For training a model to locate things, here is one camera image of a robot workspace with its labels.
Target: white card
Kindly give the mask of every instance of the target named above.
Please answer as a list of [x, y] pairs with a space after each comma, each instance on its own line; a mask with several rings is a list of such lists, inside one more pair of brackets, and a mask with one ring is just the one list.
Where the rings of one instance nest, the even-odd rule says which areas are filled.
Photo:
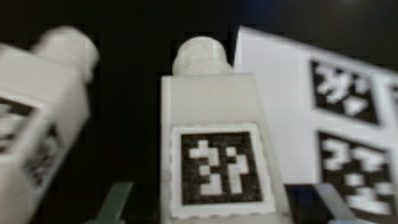
[[239, 29], [236, 72], [254, 72], [286, 184], [330, 182], [369, 223], [394, 223], [398, 74]]

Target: black background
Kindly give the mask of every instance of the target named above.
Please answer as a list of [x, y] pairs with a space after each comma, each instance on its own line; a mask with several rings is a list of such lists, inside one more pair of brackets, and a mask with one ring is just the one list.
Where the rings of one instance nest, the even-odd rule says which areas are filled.
[[398, 69], [394, 0], [1, 0], [0, 41], [28, 48], [42, 32], [72, 25], [101, 54], [88, 85], [92, 117], [31, 224], [79, 224], [110, 185], [135, 181], [124, 219], [156, 223], [159, 76], [182, 41], [207, 35], [232, 61], [239, 25]]

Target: rounded top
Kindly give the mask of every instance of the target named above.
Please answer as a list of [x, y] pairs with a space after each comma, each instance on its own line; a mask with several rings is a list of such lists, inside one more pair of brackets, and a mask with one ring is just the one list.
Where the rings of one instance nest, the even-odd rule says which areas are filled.
[[172, 73], [179, 75], [216, 75], [230, 73], [225, 51], [220, 42], [209, 37], [191, 38], [181, 45], [172, 65]]
[[85, 82], [90, 82], [99, 53], [85, 34], [72, 27], [60, 26], [42, 34], [31, 52], [37, 56], [76, 67]]

